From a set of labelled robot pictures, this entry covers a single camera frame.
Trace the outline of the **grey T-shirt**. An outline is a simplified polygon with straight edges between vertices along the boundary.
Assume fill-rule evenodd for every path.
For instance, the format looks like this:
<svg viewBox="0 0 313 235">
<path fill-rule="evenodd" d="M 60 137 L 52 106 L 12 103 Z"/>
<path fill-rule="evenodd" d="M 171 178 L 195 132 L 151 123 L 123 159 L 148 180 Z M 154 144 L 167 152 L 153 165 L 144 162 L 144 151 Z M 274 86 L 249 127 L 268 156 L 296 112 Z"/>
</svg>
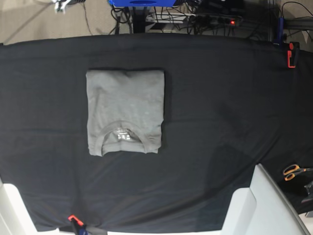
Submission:
<svg viewBox="0 0 313 235">
<path fill-rule="evenodd" d="M 164 120 L 164 71 L 90 70 L 86 88 L 91 155 L 158 153 Z"/>
</svg>

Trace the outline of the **black table cloth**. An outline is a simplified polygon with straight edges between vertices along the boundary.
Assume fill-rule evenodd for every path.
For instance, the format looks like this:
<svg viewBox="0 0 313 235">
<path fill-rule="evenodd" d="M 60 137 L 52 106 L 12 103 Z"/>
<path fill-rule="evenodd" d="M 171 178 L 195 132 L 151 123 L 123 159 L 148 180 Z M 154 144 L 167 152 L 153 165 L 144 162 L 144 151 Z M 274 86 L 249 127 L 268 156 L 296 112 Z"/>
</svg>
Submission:
<svg viewBox="0 0 313 235">
<path fill-rule="evenodd" d="M 91 156 L 86 72 L 162 70 L 157 154 Z M 185 34 L 106 35 L 0 48 L 0 177 L 39 231 L 76 215 L 114 232 L 219 230 L 261 163 L 298 213 L 313 165 L 313 55 L 270 42 Z"/>
</svg>

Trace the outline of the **white power strip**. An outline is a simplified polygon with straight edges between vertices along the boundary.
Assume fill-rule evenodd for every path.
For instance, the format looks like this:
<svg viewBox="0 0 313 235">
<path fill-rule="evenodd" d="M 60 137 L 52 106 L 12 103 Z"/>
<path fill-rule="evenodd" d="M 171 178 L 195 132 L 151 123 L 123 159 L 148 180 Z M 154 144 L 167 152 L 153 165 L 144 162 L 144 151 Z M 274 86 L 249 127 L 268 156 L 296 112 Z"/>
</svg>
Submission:
<svg viewBox="0 0 313 235">
<path fill-rule="evenodd" d="M 203 24 L 203 25 L 221 25 L 221 26 L 239 26 L 243 21 L 240 16 L 219 15 L 219 14 L 189 14 L 189 13 L 171 13 L 156 12 L 149 13 L 146 17 L 147 23 L 161 24 Z"/>
</svg>

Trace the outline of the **blue plastic box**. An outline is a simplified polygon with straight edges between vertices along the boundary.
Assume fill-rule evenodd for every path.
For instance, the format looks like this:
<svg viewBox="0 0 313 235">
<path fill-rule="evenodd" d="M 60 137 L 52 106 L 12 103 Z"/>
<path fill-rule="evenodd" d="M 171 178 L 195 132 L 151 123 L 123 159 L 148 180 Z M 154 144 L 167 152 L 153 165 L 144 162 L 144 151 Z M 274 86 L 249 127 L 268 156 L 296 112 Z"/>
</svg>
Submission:
<svg viewBox="0 0 313 235">
<path fill-rule="evenodd" d="M 115 7 L 172 7 L 176 0 L 108 0 Z"/>
</svg>

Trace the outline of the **red blue clamp bottom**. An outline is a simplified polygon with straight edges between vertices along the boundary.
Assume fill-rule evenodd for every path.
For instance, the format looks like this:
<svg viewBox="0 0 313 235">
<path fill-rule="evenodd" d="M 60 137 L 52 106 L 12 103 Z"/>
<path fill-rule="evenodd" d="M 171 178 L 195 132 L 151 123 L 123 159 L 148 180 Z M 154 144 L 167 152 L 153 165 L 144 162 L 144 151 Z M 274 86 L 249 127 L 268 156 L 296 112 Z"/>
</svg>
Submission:
<svg viewBox="0 0 313 235">
<path fill-rule="evenodd" d="M 89 235 L 89 232 L 87 231 L 87 226 L 75 215 L 70 215 L 68 217 L 68 220 L 71 223 L 71 227 L 75 235 Z"/>
</svg>

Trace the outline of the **red black clamp right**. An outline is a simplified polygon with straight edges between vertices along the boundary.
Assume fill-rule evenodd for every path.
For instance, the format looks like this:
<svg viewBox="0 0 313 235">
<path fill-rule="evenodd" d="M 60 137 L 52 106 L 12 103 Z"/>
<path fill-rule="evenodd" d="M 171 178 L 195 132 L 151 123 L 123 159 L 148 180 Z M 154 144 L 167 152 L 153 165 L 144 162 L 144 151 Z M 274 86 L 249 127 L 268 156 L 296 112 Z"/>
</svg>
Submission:
<svg viewBox="0 0 313 235">
<path fill-rule="evenodd" d="M 290 69 L 296 68 L 299 52 L 300 52 L 300 43 L 290 42 L 289 49 L 287 51 L 288 68 Z"/>
</svg>

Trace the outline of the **black metal clip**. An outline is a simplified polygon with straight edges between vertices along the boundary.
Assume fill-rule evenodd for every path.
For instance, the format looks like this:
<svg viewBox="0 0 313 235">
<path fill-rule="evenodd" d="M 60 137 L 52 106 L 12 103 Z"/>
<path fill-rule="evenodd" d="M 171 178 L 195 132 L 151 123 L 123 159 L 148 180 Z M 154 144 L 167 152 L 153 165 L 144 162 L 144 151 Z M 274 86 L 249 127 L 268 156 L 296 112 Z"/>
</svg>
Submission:
<svg viewBox="0 0 313 235">
<path fill-rule="evenodd" d="M 313 200 L 313 181 L 309 182 L 308 184 L 306 184 L 304 186 L 306 192 L 307 192 L 307 197 L 305 197 L 301 203 L 306 203 L 306 202 L 309 202 L 309 201 L 312 201 Z"/>
</svg>

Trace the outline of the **black stand post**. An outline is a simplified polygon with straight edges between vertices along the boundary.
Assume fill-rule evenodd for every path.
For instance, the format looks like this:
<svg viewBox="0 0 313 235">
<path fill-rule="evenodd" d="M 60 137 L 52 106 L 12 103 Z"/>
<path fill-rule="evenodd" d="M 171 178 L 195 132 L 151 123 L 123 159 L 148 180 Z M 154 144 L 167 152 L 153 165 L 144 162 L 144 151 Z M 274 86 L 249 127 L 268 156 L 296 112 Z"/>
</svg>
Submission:
<svg viewBox="0 0 313 235">
<path fill-rule="evenodd" d="M 129 8 L 133 20 L 133 33 L 145 33 L 146 31 L 146 18 L 149 14 L 150 7 L 130 7 Z"/>
</svg>

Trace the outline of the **orange handled scissors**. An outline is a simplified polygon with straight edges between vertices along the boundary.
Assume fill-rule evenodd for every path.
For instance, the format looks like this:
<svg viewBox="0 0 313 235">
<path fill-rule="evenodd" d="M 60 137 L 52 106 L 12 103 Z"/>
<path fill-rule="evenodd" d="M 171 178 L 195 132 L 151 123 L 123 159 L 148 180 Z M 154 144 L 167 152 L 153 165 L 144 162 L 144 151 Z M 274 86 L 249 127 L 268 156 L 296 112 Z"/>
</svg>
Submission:
<svg viewBox="0 0 313 235">
<path fill-rule="evenodd" d="M 312 167 L 300 167 L 297 164 L 292 164 L 283 170 L 283 176 L 285 181 L 294 179 L 297 175 L 304 172 L 312 171 Z"/>
</svg>

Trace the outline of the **white table frame left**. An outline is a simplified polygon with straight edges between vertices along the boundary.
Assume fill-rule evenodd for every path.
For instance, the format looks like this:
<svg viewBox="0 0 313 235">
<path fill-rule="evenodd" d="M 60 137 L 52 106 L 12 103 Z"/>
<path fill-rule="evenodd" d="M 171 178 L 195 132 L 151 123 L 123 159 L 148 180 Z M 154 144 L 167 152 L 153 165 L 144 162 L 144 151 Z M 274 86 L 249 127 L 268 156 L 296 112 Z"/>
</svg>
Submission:
<svg viewBox="0 0 313 235">
<path fill-rule="evenodd" d="M 58 235 L 58 229 L 39 232 L 30 218 L 18 189 L 0 183 L 0 233 L 2 235 Z"/>
</svg>

